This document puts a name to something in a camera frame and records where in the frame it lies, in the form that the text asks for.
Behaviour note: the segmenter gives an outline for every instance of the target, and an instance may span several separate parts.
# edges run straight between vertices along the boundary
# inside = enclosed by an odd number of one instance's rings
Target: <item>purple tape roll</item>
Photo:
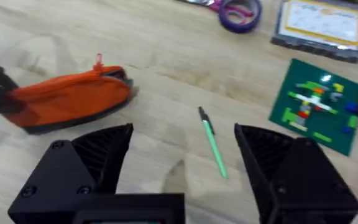
[[[235,23],[230,20],[229,14],[234,13],[227,9],[228,4],[230,3],[244,3],[245,6],[248,6],[250,10],[254,13],[254,18],[248,23]],[[221,7],[219,9],[219,20],[222,26],[230,32],[243,34],[246,32],[252,31],[260,21],[262,16],[262,5],[259,0],[223,0]]]

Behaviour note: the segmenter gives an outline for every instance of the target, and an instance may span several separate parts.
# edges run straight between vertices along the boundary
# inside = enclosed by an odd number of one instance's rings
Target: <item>wood grain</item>
[[[0,0],[0,65],[20,86],[89,70],[100,52],[139,87],[123,110],[41,136],[0,117],[0,224],[12,223],[7,209],[52,141],[130,122],[119,192],[185,192],[188,223],[258,223],[234,123],[296,136],[267,120],[291,58],[358,82],[358,65],[270,44],[278,1],[262,4],[259,27],[238,35],[215,13],[173,0]],[[213,120],[228,180],[199,105]],[[351,157],[324,151],[358,196],[358,135]]]

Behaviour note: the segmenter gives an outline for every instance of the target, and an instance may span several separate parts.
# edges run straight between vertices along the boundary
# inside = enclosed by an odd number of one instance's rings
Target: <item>pen clip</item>
[[[200,114],[201,120],[207,121],[209,124],[209,127],[211,128],[212,134],[215,135],[214,127],[212,126],[212,122],[209,119],[209,116],[205,113],[204,109],[202,107],[198,107],[198,113]]]

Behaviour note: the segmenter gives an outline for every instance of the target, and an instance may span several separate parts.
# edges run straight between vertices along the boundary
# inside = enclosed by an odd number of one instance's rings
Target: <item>pen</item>
[[[205,113],[205,111],[203,110],[202,107],[200,107],[200,106],[198,107],[198,112],[201,116],[201,120],[203,122],[204,129],[205,129],[206,135],[208,137],[209,144],[211,145],[212,152],[214,153],[216,163],[219,167],[219,171],[221,172],[222,177],[224,179],[227,179],[226,169],[224,168],[223,160],[222,160],[221,154],[219,153],[219,149],[216,146],[216,142],[215,142],[215,138],[214,138],[215,131],[214,131],[214,128],[212,127],[212,123],[209,120],[208,115]]]

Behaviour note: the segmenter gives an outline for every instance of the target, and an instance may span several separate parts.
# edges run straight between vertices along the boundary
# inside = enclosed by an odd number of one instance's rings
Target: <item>orange zipper pouch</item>
[[[102,118],[129,99],[132,80],[119,66],[100,63],[85,73],[64,75],[25,88],[9,96],[24,106],[17,113],[3,113],[30,134],[41,134]]]

